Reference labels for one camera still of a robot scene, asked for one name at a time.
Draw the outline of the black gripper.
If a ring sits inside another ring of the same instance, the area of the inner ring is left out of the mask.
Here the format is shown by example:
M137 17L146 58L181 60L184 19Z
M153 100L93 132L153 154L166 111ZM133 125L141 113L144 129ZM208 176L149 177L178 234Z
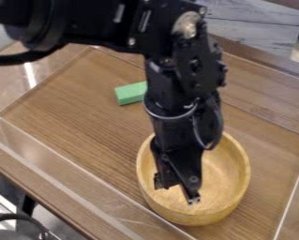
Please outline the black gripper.
M180 111L169 112L149 97L144 107L153 129L149 150L156 173L153 189L169 189L180 184L186 204L200 202L201 156L220 141L223 116L220 97L196 98Z

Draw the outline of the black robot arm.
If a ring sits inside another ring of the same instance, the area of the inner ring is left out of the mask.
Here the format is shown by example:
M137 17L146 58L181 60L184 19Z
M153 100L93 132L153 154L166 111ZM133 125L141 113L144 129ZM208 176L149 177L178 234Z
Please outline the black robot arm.
M48 56L70 43L144 58L144 108L153 127L154 188L200 200L201 156L220 141L219 89L227 66L197 0L0 0L0 24L25 51L0 66Z

